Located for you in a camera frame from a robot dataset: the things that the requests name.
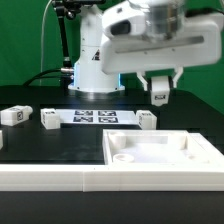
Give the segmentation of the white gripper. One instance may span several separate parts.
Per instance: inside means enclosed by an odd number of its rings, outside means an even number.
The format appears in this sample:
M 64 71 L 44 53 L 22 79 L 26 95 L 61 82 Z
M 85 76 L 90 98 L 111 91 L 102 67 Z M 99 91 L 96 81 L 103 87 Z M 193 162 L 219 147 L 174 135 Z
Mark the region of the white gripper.
M 102 28 L 102 71 L 137 72 L 144 91 L 142 71 L 175 68 L 176 88 L 182 67 L 214 64 L 222 54 L 223 15 L 186 17 L 182 3 L 120 3 L 104 12 Z

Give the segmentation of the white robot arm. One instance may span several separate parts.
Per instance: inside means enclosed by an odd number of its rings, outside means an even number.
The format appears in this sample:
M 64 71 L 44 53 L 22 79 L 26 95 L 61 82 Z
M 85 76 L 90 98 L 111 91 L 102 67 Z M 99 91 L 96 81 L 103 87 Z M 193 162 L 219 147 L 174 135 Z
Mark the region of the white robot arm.
M 223 12 L 187 11 L 185 0 L 124 0 L 102 11 L 81 3 L 81 49 L 74 88 L 85 93 L 121 90 L 119 76 L 135 73 L 143 88 L 165 92 L 186 67 L 221 57 Z

